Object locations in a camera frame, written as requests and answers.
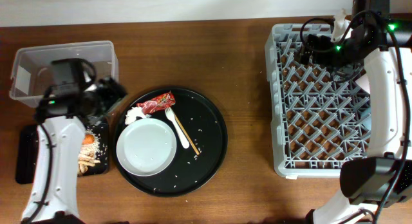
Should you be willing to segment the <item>orange carrot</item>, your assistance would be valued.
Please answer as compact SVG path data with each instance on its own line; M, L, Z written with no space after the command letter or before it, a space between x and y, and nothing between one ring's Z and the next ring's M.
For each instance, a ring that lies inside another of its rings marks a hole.
M92 134L86 134L82 141L82 144L90 145L90 144L93 144L94 142L95 142L95 137Z

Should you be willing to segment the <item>rice and peanut shells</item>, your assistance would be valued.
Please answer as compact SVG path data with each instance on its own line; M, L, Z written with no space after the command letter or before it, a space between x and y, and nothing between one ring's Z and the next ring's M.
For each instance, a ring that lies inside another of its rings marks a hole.
M86 134L92 134L95 142L90 145L82 144L78 156L77 176L102 174L108 169L108 146L99 133L87 129Z

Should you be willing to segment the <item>grey plate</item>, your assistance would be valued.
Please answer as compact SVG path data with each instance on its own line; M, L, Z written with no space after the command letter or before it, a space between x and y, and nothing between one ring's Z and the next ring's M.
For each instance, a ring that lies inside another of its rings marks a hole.
M177 141L165 122L145 118L129 124L120 134L116 155L121 167L135 176L154 176L174 160Z

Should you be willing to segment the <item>pink bowl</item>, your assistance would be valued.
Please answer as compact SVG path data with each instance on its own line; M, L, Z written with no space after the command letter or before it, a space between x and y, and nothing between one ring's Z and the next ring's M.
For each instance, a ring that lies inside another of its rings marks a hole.
M367 94L371 93L370 90L370 82L369 82L369 78L367 76L367 74L362 75L361 77L359 77L355 83L363 90L365 91Z

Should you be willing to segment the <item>light blue cup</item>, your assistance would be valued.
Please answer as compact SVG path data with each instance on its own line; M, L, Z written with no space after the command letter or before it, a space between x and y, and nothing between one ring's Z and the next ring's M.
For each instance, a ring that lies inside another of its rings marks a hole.
M364 110L360 115L361 125L366 129L371 129L371 108Z

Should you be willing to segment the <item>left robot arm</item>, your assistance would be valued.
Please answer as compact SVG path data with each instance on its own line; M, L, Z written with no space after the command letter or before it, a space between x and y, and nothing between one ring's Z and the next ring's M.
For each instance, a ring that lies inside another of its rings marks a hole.
M86 127L127 95L112 77L98 79L86 59L51 62L53 82L35 109L39 151L22 223L80 223L77 170Z

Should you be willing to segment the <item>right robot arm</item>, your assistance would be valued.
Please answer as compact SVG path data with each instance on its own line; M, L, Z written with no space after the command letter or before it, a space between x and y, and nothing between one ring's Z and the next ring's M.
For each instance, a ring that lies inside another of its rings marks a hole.
M340 189L307 223L377 222L383 209L411 198L411 22L392 19L390 0L353 0L351 19L328 20L332 36L301 37L298 60L336 73L361 63L369 82L367 156L343 164Z

